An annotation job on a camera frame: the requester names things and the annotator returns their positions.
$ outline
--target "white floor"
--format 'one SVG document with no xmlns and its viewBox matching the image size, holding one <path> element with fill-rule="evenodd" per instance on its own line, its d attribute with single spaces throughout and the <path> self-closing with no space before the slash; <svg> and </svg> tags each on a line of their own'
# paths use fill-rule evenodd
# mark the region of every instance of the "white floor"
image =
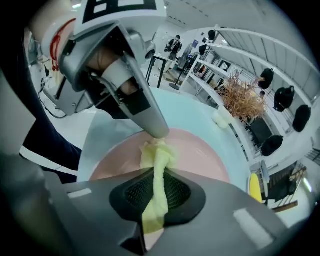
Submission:
<svg viewBox="0 0 320 256">
<path fill-rule="evenodd" d="M 151 87 L 157 87 L 158 86 L 158 81 L 159 81 L 159 76 L 160 76 L 160 71 L 158 69 L 158 60 L 156 61 L 150 78 L 149 78 L 149 84 Z M 141 67 L 141 71 L 144 76 L 146 76 L 148 67 L 149 67 L 150 61 L 147 61 L 144 65 Z M 44 74 L 43 71 L 39 70 L 39 68 L 34 68 L 32 67 L 31 69 L 31 75 L 32 75 L 32 80 L 34 83 L 34 87 L 37 90 L 37 92 L 40 90 L 40 81 L 42 78 L 42 74 Z M 55 82 L 53 78 L 49 78 L 46 87 L 47 88 L 53 88 L 55 86 Z M 161 84 L 160 84 L 160 89 L 162 90 L 167 90 L 173 93 L 178 93 L 177 90 L 171 88 L 169 86 L 169 82 L 162 79 Z M 61 112 L 60 110 L 56 110 L 54 104 L 45 96 L 45 94 L 42 92 L 40 94 L 41 100 L 43 103 L 46 105 L 46 107 L 55 115 L 57 116 L 64 116 L 64 113 Z M 46 110 L 44 110 L 47 113 L 47 116 L 49 117 L 50 121 L 56 128 L 56 130 L 70 143 L 73 145 L 77 146 L 80 149 L 83 149 L 86 137 L 91 125 L 91 122 L 96 114 L 96 108 L 92 107 L 90 109 L 87 109 L 85 111 L 82 111 L 78 114 L 74 114 L 72 116 L 67 116 L 66 118 L 63 119 L 57 119 L 51 116 Z M 38 154 L 35 154 L 31 152 L 30 150 L 26 149 L 25 147 L 21 148 L 20 153 L 30 161 L 53 169 L 57 170 L 63 173 L 69 173 L 72 175 L 77 175 L 76 171 L 70 170 L 65 168 L 64 166 L 58 165 Z"/>
</svg>

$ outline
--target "light blue table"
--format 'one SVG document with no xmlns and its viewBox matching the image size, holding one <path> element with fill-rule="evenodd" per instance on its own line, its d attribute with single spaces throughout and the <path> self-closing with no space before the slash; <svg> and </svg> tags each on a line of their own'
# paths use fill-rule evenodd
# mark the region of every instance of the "light blue table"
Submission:
<svg viewBox="0 0 320 256">
<path fill-rule="evenodd" d="M 231 128 L 220 129 L 212 121 L 216 110 L 187 96 L 157 88 L 151 91 L 168 126 L 188 131 L 208 143 L 224 163 L 231 183 L 247 192 L 249 164 Z M 88 181 L 97 164 L 113 147 L 141 130 L 131 120 L 114 120 L 98 110 L 85 140 L 77 181 Z"/>
</svg>

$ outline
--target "yellow cloth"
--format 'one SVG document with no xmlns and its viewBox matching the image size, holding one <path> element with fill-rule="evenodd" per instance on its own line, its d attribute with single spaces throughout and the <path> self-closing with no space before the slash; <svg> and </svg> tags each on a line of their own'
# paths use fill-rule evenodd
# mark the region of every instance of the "yellow cloth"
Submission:
<svg viewBox="0 0 320 256">
<path fill-rule="evenodd" d="M 250 196 L 262 203 L 261 189 L 258 176 L 253 173 L 250 178 Z"/>
<path fill-rule="evenodd" d="M 140 168 L 154 167 L 153 197 L 142 214 L 143 233 L 149 234 L 164 227 L 168 213 L 168 200 L 165 193 L 164 172 L 166 167 L 173 167 L 175 154 L 163 140 L 154 144 L 146 143 L 141 148 Z"/>
</svg>

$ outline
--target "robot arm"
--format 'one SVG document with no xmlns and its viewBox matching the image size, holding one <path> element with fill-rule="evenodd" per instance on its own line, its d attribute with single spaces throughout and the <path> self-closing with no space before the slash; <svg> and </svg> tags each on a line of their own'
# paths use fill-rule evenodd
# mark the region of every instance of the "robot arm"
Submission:
<svg viewBox="0 0 320 256">
<path fill-rule="evenodd" d="M 90 8 L 90 1 L 84 2 L 80 16 L 85 16 L 87 8 Z M 128 25 L 137 21 L 132 12 L 125 11 L 122 19 L 110 20 L 111 14 L 98 17 L 86 29 L 76 24 L 75 33 L 65 43 L 58 60 L 65 79 L 56 92 L 45 90 L 44 93 L 67 115 L 95 105 L 114 119 L 130 118 L 153 137 L 163 138 L 169 133 L 168 125 L 140 70 L 140 65 L 155 54 L 155 45 L 151 41 L 144 41 L 140 33 L 143 31 L 133 30 Z M 101 47 L 108 47 L 120 56 L 103 73 L 87 67 L 87 63 Z M 136 88 L 130 95 L 119 89 L 128 80 Z"/>
</svg>

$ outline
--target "red string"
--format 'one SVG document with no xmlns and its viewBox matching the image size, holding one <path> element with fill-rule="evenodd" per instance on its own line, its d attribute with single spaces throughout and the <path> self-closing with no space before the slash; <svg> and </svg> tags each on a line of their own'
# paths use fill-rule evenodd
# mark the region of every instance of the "red string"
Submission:
<svg viewBox="0 0 320 256">
<path fill-rule="evenodd" d="M 66 26 L 68 26 L 71 22 L 74 22 L 75 20 L 76 19 L 73 18 L 73 19 L 69 20 L 66 24 L 64 24 L 58 30 L 58 32 L 55 34 L 54 38 L 52 39 L 52 42 L 50 44 L 50 56 L 51 56 L 51 60 L 52 60 L 52 70 L 53 71 L 59 71 L 59 66 L 58 66 L 58 46 L 59 46 L 60 39 L 61 39 L 60 34 L 62 33 L 62 31 L 64 31 Z"/>
</svg>

